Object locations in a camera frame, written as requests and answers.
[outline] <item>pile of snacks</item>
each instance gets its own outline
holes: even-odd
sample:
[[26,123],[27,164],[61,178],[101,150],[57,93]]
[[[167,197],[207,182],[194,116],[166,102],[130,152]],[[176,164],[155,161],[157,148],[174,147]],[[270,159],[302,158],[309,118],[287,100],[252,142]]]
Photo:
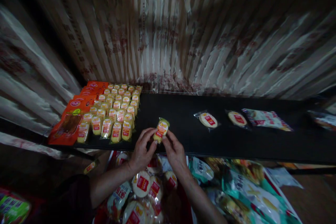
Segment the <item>pile of snacks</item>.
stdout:
[[61,121],[49,136],[50,144],[86,143],[89,135],[110,143],[131,141],[138,113],[141,86],[89,81],[80,95],[69,101]]

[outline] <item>wooden floor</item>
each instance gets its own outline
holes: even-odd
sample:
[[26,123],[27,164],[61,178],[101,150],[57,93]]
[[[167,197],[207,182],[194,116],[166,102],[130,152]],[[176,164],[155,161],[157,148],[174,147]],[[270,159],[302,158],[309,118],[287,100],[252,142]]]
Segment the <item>wooden floor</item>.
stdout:
[[[99,151],[100,165],[89,173],[104,171],[110,152]],[[56,160],[46,155],[0,144],[0,186],[31,196],[46,198],[68,177],[83,173],[89,160],[72,157]],[[303,224],[336,222],[336,176],[300,175],[295,178],[304,189],[282,187]]]

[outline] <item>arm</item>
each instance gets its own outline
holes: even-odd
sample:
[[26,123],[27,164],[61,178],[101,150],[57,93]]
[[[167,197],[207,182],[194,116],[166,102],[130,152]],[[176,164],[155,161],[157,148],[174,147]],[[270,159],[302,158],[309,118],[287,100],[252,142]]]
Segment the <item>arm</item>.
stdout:
[[90,181],[92,208],[99,206],[118,186],[146,168],[156,150],[157,141],[151,144],[149,151],[147,151],[146,145],[155,132],[155,128],[143,130],[135,144],[134,152],[129,162],[125,162],[118,168],[110,170]]
[[166,148],[168,161],[180,183],[183,185],[190,204],[199,220],[211,224],[227,224],[226,219],[194,180],[187,166],[182,144],[171,131],[168,130],[167,135],[171,142],[167,137],[164,137],[162,142]]

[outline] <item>black tabletop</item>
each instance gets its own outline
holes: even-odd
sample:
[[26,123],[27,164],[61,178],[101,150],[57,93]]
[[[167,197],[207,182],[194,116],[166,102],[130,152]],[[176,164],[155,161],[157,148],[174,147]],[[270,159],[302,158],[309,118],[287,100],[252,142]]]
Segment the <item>black tabletop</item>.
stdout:
[[[294,131],[252,126],[248,131],[234,126],[225,110],[244,115],[243,108],[275,111]],[[141,131],[156,127],[163,117],[170,122],[169,129],[183,144],[186,155],[336,165],[336,133],[316,126],[302,101],[144,93],[139,109],[131,143],[109,144],[108,139],[91,136],[86,145],[74,147],[132,151]],[[209,132],[194,117],[203,110],[221,125]],[[157,152],[165,153],[163,144]]]

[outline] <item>human hand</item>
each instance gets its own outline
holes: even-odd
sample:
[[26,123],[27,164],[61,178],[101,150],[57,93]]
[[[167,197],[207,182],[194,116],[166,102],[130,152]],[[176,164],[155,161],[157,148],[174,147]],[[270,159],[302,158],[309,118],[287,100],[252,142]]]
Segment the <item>human hand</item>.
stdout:
[[149,162],[151,161],[153,154],[156,150],[157,141],[152,142],[149,151],[147,151],[147,143],[151,136],[157,131],[156,128],[144,129],[135,144],[134,152],[132,154],[131,160],[128,162],[131,171],[134,174],[145,170]]
[[164,136],[162,142],[166,148],[168,161],[179,180],[191,175],[187,166],[183,145],[177,140],[176,136],[168,130],[169,139]]

